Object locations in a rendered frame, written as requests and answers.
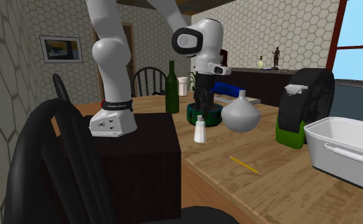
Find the small green plant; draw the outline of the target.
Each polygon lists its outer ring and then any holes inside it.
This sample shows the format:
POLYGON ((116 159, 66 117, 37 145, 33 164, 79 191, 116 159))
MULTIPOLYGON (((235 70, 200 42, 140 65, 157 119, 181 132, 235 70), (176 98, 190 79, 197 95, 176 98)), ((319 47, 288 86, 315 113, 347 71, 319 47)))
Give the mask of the small green plant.
POLYGON ((188 77, 190 78, 189 85, 191 91, 194 91, 196 89, 196 74, 193 72, 189 72, 188 77))

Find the dark green glass bottle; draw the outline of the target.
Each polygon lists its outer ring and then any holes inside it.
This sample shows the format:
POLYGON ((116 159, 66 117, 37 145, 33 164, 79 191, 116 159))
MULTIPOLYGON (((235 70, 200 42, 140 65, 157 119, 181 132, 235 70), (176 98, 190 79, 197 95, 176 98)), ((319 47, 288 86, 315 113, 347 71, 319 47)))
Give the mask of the dark green glass bottle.
POLYGON ((179 112, 178 78, 174 73, 174 61, 169 61, 169 74, 166 78, 166 112, 179 112))

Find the green and black bowl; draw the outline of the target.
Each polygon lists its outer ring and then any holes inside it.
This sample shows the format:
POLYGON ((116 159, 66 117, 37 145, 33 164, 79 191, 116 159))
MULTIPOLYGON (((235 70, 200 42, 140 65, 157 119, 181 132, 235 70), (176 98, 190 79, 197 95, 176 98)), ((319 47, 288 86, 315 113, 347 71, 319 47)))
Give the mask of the green and black bowl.
POLYGON ((205 125, 207 127, 214 127, 222 122, 221 112, 223 106, 217 103, 213 103, 210 106, 210 110, 207 116, 204 115, 202 108, 196 109, 195 103, 190 103, 187 105, 187 121, 191 125, 195 125, 197 121, 197 116, 202 115, 204 118, 205 125))

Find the white plastic bin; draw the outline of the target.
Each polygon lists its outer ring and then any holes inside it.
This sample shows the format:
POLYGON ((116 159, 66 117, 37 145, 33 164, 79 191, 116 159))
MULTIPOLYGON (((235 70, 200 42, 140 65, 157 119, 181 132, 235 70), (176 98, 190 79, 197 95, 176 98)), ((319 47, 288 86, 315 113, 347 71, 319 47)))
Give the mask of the white plastic bin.
POLYGON ((304 131, 315 169, 363 189, 363 121, 327 117, 304 131))

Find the dark robot stand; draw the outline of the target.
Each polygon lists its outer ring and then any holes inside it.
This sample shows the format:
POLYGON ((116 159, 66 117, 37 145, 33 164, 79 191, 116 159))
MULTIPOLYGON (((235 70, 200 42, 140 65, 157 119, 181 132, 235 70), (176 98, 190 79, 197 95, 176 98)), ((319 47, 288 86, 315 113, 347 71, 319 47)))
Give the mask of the dark robot stand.
POLYGON ((181 149, 169 113, 136 114, 137 130, 95 137, 116 224, 181 216, 181 149))

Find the dark sideboard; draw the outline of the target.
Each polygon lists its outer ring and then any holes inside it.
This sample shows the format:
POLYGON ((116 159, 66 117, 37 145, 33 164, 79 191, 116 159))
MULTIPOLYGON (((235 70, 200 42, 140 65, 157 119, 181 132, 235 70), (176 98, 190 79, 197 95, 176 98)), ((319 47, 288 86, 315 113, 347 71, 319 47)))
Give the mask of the dark sideboard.
POLYGON ((261 70, 232 67, 231 74, 215 77, 215 81, 241 87, 248 97, 260 99, 262 104, 278 107, 280 99, 296 70, 261 70))

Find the blue cylinder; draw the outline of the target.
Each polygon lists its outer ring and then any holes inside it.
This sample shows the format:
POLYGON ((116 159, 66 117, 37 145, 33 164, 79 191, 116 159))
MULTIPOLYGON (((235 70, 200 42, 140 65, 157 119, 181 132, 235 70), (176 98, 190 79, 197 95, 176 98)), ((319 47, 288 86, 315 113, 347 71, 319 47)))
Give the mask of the blue cylinder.
POLYGON ((236 87, 230 84, 216 81, 211 91, 219 95, 228 95, 231 97, 238 97, 239 91, 244 90, 241 87, 236 87))

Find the red-framed window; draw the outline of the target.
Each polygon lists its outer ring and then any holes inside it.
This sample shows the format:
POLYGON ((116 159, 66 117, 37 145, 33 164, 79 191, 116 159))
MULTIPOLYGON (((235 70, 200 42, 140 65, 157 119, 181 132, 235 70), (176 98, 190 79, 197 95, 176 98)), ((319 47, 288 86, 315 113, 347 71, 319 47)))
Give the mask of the red-framed window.
POLYGON ((337 79, 363 80, 363 0, 322 0, 320 7, 331 22, 326 68, 337 79))

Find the white salt shaker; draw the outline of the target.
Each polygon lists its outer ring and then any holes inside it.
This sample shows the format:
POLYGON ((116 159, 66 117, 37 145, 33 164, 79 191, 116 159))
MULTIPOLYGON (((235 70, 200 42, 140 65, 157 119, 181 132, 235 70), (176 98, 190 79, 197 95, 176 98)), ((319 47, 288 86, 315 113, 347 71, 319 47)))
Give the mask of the white salt shaker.
POLYGON ((194 141, 196 143, 206 142, 206 124, 202 115, 197 116, 197 121, 195 124, 195 131, 194 131, 194 141))

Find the black spindle-back chair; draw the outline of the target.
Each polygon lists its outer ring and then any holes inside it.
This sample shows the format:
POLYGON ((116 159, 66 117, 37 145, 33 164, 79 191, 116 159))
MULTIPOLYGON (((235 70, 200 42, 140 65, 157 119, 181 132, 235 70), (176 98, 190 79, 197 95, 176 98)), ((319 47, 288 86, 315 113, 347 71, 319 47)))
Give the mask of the black spindle-back chair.
POLYGON ((166 75, 156 67, 139 69, 132 79, 132 96, 165 95, 166 75))

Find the grey round vase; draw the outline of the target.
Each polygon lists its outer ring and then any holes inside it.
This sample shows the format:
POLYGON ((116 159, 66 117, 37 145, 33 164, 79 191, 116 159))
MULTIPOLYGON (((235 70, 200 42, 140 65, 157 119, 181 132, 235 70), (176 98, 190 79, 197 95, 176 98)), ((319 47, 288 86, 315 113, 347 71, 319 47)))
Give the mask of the grey round vase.
POLYGON ((235 132, 249 132, 259 123, 260 111, 246 98, 246 91, 240 90, 237 99, 222 109, 222 121, 235 132))

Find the framed wall picture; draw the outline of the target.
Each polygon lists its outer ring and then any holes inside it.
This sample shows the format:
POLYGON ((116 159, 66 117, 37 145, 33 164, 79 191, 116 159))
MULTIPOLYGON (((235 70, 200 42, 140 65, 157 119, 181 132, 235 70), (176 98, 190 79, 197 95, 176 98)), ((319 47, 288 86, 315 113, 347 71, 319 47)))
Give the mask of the framed wall picture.
POLYGON ((40 36, 45 63, 82 63, 80 38, 40 36))

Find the yellow pencil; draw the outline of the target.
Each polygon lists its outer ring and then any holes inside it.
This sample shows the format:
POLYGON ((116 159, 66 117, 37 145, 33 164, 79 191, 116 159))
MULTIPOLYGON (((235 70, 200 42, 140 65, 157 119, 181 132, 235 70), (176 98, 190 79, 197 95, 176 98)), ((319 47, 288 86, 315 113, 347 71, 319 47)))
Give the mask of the yellow pencil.
POLYGON ((240 160, 238 160, 230 155, 228 155, 227 157, 230 158, 231 160, 235 161, 236 163, 242 165, 243 167, 249 169, 250 171, 252 171, 258 175, 262 175, 258 170, 254 169, 253 167, 250 167, 249 165, 246 165, 245 163, 241 162, 240 160))

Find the white cup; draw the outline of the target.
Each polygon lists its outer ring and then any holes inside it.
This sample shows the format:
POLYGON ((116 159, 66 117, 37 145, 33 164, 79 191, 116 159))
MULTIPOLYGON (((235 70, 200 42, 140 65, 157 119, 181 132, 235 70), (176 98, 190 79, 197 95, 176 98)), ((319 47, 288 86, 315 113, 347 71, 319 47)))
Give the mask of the white cup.
POLYGON ((187 96, 189 78, 186 76, 178 77, 178 95, 187 96))

